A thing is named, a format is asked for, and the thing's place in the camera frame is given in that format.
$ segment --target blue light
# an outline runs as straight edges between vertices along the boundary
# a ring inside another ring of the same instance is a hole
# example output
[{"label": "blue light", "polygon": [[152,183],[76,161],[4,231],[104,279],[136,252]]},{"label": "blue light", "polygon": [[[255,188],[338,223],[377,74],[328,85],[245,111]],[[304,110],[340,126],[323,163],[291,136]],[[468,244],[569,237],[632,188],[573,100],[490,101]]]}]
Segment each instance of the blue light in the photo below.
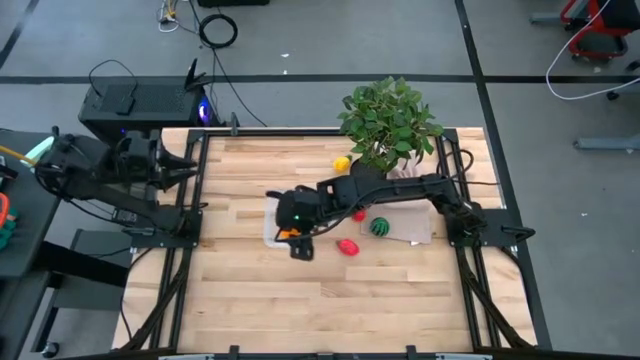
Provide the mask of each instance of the blue light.
[{"label": "blue light", "polygon": [[200,104],[198,105],[198,116],[202,123],[206,126],[209,126],[209,115],[211,115],[211,108],[209,106],[209,101],[206,96],[202,98]]}]

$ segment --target white cable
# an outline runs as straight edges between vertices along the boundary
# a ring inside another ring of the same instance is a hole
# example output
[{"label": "white cable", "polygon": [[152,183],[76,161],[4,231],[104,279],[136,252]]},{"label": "white cable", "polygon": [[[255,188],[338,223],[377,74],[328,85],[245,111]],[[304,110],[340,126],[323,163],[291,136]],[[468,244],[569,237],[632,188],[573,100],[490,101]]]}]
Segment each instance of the white cable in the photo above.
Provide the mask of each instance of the white cable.
[{"label": "white cable", "polygon": [[158,31],[163,32],[163,33],[168,33],[168,32],[174,32],[174,31],[178,30],[180,25],[178,25],[178,23],[176,21],[172,21],[172,22],[176,23],[176,26],[172,27],[171,29],[168,29],[168,30],[163,30],[162,29],[162,24],[158,23]]},{"label": "white cable", "polygon": [[[160,9],[158,9],[158,11],[156,12],[156,15],[159,16],[157,17],[158,20],[158,31],[160,31],[161,33],[170,33],[170,32],[174,32],[176,30],[178,30],[178,28],[180,27],[180,24],[178,23],[178,20],[174,19],[170,14],[169,14],[169,5],[167,4],[167,0],[162,0],[162,5],[160,6]],[[162,20],[163,19],[167,19],[167,21],[175,23],[176,26],[172,27],[171,29],[163,29],[162,28]]]},{"label": "white cable", "polygon": [[545,79],[547,81],[547,87],[549,87],[549,90],[551,91],[551,93],[555,97],[557,97],[559,99],[562,99],[562,100],[582,100],[582,99],[586,99],[586,98],[589,98],[589,97],[592,97],[592,96],[605,94],[605,93],[608,93],[610,91],[620,90],[622,88],[625,88],[627,86],[630,86],[630,85],[633,85],[633,84],[635,84],[637,82],[640,82],[640,77],[639,77],[639,78],[637,78],[637,79],[635,79],[633,81],[629,81],[626,84],[622,84],[622,85],[618,85],[616,87],[612,87],[611,89],[600,90],[600,91],[596,91],[596,92],[591,93],[591,94],[580,95],[580,96],[562,96],[562,95],[559,95],[557,92],[555,92],[555,90],[553,90],[553,87],[551,86],[551,81],[549,80],[549,74],[551,73],[551,69],[553,69],[553,67],[558,62],[558,59],[560,58],[562,53],[567,49],[569,44],[571,44],[573,39],[575,39],[578,35],[580,35],[580,33],[582,33],[584,30],[586,30],[589,27],[589,25],[591,25],[598,18],[598,16],[600,16],[602,11],[607,7],[607,5],[609,5],[610,2],[611,2],[611,0],[607,0],[607,2],[602,6],[602,8],[600,8],[600,11],[598,11],[598,13],[591,20],[589,20],[587,25],[585,25],[582,29],[580,29],[580,31],[578,31],[575,35],[573,35],[573,37],[571,37],[571,39],[569,39],[569,41],[562,47],[562,49],[560,50],[560,52],[558,53],[556,58],[553,60],[553,62],[549,66],[549,69],[547,69],[547,74],[545,75]]}]

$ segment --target concrete floor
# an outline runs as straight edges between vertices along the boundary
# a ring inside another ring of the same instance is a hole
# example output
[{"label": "concrete floor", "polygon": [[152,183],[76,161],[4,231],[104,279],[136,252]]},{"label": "concrete floor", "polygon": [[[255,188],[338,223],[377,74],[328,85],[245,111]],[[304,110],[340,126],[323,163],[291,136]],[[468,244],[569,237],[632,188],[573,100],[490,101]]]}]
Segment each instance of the concrete floor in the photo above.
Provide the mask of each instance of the concrete floor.
[{"label": "concrete floor", "polygon": [[[28,2],[0,2],[0,46]],[[543,75],[569,35],[559,27],[532,26],[527,17],[532,11],[557,10],[562,3],[464,0],[484,74]],[[87,133],[77,112],[88,85],[65,82],[83,81],[108,58],[124,62],[136,75],[182,75],[194,57],[200,59],[199,70],[207,71],[211,53],[199,47],[194,35],[158,31],[154,13],[159,6],[160,0],[40,1],[0,68],[0,127],[47,131],[59,125],[64,132]],[[237,42],[219,51],[229,75],[472,74],[450,0],[273,0],[265,7],[223,12],[240,28]],[[178,18],[192,26],[188,4],[179,2]],[[214,30],[212,37],[228,33],[222,27]],[[608,67],[577,65],[563,56],[553,73],[593,78],[620,74],[640,57],[636,39],[631,36],[629,54]],[[123,74],[117,66],[99,71]],[[7,84],[19,76],[57,84]],[[236,89],[271,126],[318,126],[337,124],[339,99],[356,84],[281,78],[241,83]],[[412,85],[423,92],[443,125],[485,125],[475,83]],[[563,94],[607,86],[556,85]],[[553,347],[640,355],[635,336],[640,332],[640,196],[633,183],[640,176],[640,160],[637,153],[572,147],[578,136],[640,133],[639,97],[564,102],[539,83],[487,87],[523,221],[538,232],[529,247]],[[223,117],[235,111],[243,125],[255,123],[228,85],[215,89]],[[63,205],[48,238],[68,244],[78,227],[109,226]],[[61,343],[60,357],[104,352],[116,320],[116,313],[64,312],[51,339]],[[25,352],[22,358],[39,355]]]}]

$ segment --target green leaves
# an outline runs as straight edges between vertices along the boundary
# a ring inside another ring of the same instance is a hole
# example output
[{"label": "green leaves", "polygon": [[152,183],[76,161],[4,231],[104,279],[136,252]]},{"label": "green leaves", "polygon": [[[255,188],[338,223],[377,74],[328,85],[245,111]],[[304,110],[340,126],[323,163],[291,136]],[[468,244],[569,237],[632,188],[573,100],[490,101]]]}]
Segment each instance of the green leaves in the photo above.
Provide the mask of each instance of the green leaves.
[{"label": "green leaves", "polygon": [[360,129],[360,127],[362,126],[362,124],[363,124],[363,121],[361,119],[353,120],[353,122],[351,123],[351,131],[357,132],[358,129]]},{"label": "green leaves", "polygon": [[397,151],[409,151],[411,150],[411,144],[406,141],[398,141],[395,148]]},{"label": "green leaves", "polygon": [[353,90],[353,101],[357,104],[362,101],[364,95],[364,86],[358,86]]},{"label": "green leaves", "polygon": [[358,86],[342,99],[346,111],[338,115],[340,132],[355,143],[351,151],[361,154],[360,161],[382,171],[390,171],[414,153],[421,161],[425,152],[433,153],[428,137],[444,131],[429,122],[435,117],[421,100],[422,94],[402,78]]},{"label": "green leaves", "polygon": [[398,81],[396,81],[396,88],[395,88],[396,95],[402,95],[405,92],[409,91],[410,89],[411,88],[407,86],[407,83],[404,80],[404,78],[400,78],[398,79]]},{"label": "green leaves", "polygon": [[391,76],[389,76],[388,78],[382,80],[380,82],[380,88],[381,89],[387,89],[389,88],[389,86],[391,86],[391,84],[393,84],[393,78]]},{"label": "green leaves", "polygon": [[429,138],[424,138],[422,140],[422,148],[424,149],[424,151],[427,152],[427,154],[429,155],[433,154],[433,146],[431,146],[431,143],[429,142]]},{"label": "green leaves", "polygon": [[402,115],[402,113],[395,113],[393,114],[393,123],[398,125],[398,126],[404,126],[405,121],[404,121],[404,116]]},{"label": "green leaves", "polygon": [[413,130],[410,127],[405,126],[394,130],[394,133],[401,139],[410,138],[413,135]]},{"label": "green leaves", "polygon": [[344,98],[342,98],[342,103],[344,104],[344,107],[347,108],[347,110],[352,110],[352,105],[354,104],[353,102],[353,97],[351,97],[351,95],[349,96],[345,96]]},{"label": "green leaves", "polygon": [[361,144],[358,144],[351,149],[351,152],[354,154],[362,154],[364,150],[365,150],[364,146]]},{"label": "green leaves", "polygon": [[367,121],[375,121],[378,117],[376,116],[376,112],[369,109],[367,110],[367,112],[364,114],[364,118]]}]

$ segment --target green striped ball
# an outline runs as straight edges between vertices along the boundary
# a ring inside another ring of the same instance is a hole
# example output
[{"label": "green striped ball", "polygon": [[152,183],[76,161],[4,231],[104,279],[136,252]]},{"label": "green striped ball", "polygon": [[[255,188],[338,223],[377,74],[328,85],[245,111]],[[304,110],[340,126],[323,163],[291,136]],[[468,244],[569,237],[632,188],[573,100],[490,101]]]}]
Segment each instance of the green striped ball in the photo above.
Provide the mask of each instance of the green striped ball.
[{"label": "green striped ball", "polygon": [[378,217],[371,221],[369,230],[375,236],[386,236],[389,233],[389,222],[383,217]]}]

